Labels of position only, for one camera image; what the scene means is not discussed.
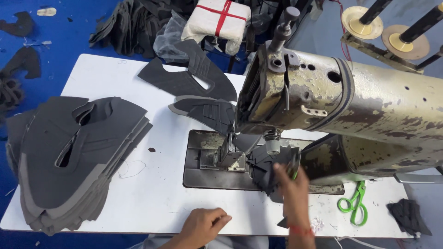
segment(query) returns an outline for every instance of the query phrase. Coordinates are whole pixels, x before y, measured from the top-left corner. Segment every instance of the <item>clear plastic bag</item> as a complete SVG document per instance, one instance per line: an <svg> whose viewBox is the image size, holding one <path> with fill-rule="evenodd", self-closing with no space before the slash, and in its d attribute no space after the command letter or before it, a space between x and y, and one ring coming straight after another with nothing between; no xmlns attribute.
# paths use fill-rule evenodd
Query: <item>clear plastic bag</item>
<svg viewBox="0 0 443 249"><path fill-rule="evenodd" d="M185 63L189 61L189 57L174 46L182 41L181 36L185 25L186 20L172 10L172 17L157 33L152 46L158 57L163 58L166 62Z"/></svg>

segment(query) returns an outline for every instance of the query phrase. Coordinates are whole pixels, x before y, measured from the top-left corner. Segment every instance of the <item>human hand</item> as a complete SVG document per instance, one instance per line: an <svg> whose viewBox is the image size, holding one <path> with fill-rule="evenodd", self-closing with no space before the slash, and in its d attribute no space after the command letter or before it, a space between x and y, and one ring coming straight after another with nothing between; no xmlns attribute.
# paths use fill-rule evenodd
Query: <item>human hand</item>
<svg viewBox="0 0 443 249"><path fill-rule="evenodd" d="M303 167L299 167L295 180L289 178L285 164L275 163L274 172L279 182L279 191L283 195L283 213L287 216L288 223L302 229L311 229L308 214L309 179Z"/></svg>
<svg viewBox="0 0 443 249"><path fill-rule="evenodd" d="M174 239L180 241L180 248L200 248L215 239L231 219L221 208L194 209L186 219L182 231Z"/></svg>

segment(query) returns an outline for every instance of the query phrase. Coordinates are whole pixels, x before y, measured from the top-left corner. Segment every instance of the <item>red string bracelet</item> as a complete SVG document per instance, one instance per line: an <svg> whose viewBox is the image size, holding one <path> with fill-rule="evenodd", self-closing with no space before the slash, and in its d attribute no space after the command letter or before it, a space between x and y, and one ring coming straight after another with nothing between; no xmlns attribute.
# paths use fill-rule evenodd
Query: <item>red string bracelet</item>
<svg viewBox="0 0 443 249"><path fill-rule="evenodd" d="M297 235L302 235L302 236L315 237L315 234L312 231L312 228L305 230L299 226L292 226L292 225L289 226L289 234L297 234Z"/></svg>

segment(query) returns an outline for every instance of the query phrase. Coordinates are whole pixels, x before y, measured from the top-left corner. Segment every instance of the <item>table top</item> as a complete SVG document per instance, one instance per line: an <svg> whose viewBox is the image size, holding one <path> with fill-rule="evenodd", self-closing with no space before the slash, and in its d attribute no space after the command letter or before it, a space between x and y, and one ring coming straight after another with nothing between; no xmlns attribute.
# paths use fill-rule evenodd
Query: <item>table top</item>
<svg viewBox="0 0 443 249"><path fill-rule="evenodd" d="M119 96L143 108L153 128L115 174L99 218L83 222L78 232L99 233L178 233L194 208L223 208L233 217L220 232L232 235L285 236L288 230L276 224L282 204L272 202L264 192L185 188L182 184L188 133L210 130L205 125L174 114L168 105L174 96L137 77L146 62L82 54L63 89L62 96L95 100ZM185 68L164 66L168 71ZM237 93L245 76L227 74ZM282 137L316 140L326 133L300 129L285 131ZM350 223L350 213L337 208L341 197L351 198L355 183L345 184L344 195L309 195L310 219L324 227L317 236L410 237L400 231L386 204L407 198L402 184L393 178L367 181L363 203L368 221L363 227ZM19 201L19 186L3 216L4 230L31 230L26 225Z"/></svg>

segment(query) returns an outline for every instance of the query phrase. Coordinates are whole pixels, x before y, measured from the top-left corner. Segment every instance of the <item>gray fabric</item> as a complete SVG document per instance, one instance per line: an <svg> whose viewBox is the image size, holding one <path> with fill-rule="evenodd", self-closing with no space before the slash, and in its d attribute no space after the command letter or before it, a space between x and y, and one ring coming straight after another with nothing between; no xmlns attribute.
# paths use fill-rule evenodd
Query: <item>gray fabric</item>
<svg viewBox="0 0 443 249"><path fill-rule="evenodd" d="M156 249L168 242L173 235L150 234L143 242L128 249ZM217 236L205 249L268 249L267 236Z"/></svg>

